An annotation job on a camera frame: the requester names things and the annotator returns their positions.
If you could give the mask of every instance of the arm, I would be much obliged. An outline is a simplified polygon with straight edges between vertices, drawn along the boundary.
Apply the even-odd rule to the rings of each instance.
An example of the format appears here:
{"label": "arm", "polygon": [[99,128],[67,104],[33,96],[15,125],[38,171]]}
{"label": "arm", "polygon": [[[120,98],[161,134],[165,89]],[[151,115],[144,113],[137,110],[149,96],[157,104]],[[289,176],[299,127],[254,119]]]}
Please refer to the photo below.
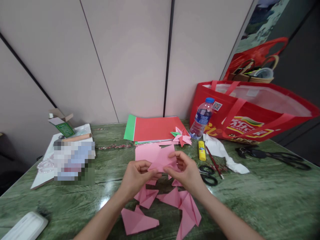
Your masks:
{"label": "arm", "polygon": [[158,180],[161,173],[156,169],[147,171],[151,163],[146,160],[131,161],[118,191],[78,233],[73,240],[106,240],[121,210],[149,180]]}
{"label": "arm", "polygon": [[183,172],[178,173],[170,167],[164,168],[165,172],[177,179],[205,207],[229,240],[263,239],[259,233],[210,193],[202,181],[195,161],[182,151],[172,152],[169,155],[169,157],[174,156],[177,157],[178,168]]}

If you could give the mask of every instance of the qr code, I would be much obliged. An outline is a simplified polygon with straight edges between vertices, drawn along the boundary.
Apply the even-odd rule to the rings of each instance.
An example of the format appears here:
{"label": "qr code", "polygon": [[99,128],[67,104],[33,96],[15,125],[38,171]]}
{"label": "qr code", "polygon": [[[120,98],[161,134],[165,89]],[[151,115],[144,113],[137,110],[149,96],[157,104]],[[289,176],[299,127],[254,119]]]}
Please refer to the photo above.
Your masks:
{"label": "qr code", "polygon": [[219,111],[219,109],[221,108],[222,104],[218,103],[218,102],[214,102],[212,108],[216,111]]}

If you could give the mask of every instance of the white wall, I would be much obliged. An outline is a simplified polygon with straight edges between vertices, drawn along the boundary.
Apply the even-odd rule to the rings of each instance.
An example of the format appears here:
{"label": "white wall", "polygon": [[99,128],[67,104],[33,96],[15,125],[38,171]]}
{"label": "white wall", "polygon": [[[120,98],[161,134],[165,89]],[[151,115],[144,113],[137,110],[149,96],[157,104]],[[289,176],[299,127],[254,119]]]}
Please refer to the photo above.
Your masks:
{"label": "white wall", "polygon": [[176,0],[166,116],[189,118],[197,83],[219,80],[252,0]]}
{"label": "white wall", "polygon": [[161,117],[171,0],[82,0],[120,122]]}
{"label": "white wall", "polygon": [[0,30],[75,126],[118,122],[79,0],[2,0]]}
{"label": "white wall", "polygon": [[[21,160],[30,167],[59,132],[48,122],[48,110],[53,106],[2,40],[0,81],[0,132],[8,137],[0,137],[1,152],[14,158],[15,164]],[[1,158],[2,169],[10,163]]]}

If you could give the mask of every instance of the scissor handle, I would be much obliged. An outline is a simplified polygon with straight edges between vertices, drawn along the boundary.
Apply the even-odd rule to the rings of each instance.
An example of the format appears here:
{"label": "scissor handle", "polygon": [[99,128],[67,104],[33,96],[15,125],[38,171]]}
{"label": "scissor handle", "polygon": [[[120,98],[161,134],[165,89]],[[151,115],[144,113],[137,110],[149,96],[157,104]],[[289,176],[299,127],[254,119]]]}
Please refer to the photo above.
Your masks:
{"label": "scissor handle", "polygon": [[277,152],[277,153],[270,153],[273,156],[277,156],[277,157],[283,157],[288,159],[289,161],[299,161],[299,162],[303,162],[304,159],[298,155],[292,154],[292,153],[286,153],[286,152]]}
{"label": "scissor handle", "polygon": [[[209,186],[217,186],[218,185],[218,180],[215,177],[209,176],[209,175],[204,175],[204,174],[200,174],[202,180],[205,182],[205,184],[209,185]],[[208,182],[207,179],[211,179],[214,181],[214,183]]]}
{"label": "scissor handle", "polygon": [[214,174],[214,169],[208,165],[202,165],[199,167],[199,170],[203,173]]}
{"label": "scissor handle", "polygon": [[274,159],[277,159],[289,166],[292,166],[296,169],[300,169],[300,170],[304,170],[304,171],[309,171],[311,170],[312,168],[307,165],[307,164],[304,164],[302,163],[301,161],[303,161],[303,158],[299,157],[299,159],[296,159],[296,158],[288,158],[288,157],[285,157],[285,156],[281,156],[281,155],[273,155],[272,156]]}

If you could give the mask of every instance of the red bag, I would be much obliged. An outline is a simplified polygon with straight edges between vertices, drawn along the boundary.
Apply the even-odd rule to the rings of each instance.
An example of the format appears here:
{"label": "red bag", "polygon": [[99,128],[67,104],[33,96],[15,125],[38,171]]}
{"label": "red bag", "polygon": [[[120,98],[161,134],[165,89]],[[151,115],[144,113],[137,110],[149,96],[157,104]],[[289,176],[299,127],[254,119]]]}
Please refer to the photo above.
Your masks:
{"label": "red bag", "polygon": [[259,144],[320,113],[307,100],[271,83],[212,81],[197,85],[190,126],[207,97],[215,99],[215,111],[204,132],[241,143]]}
{"label": "red bag", "polygon": [[235,70],[237,70],[237,68],[244,63],[245,61],[249,60],[249,59],[253,59],[255,61],[255,66],[260,66],[262,65],[262,63],[264,62],[264,60],[266,60],[266,56],[268,55],[270,49],[276,45],[277,43],[284,43],[283,47],[276,53],[272,54],[272,55],[279,55],[280,52],[282,52],[287,44],[288,44],[288,38],[286,37],[281,37],[281,38],[276,38],[274,40],[265,42],[261,45],[258,45],[254,48],[250,48],[246,51],[243,51],[241,53],[236,53],[235,55],[233,55],[233,58],[231,60],[231,63],[228,67],[228,70],[226,72],[226,75],[224,76],[223,80],[227,81],[229,74],[233,73]]}

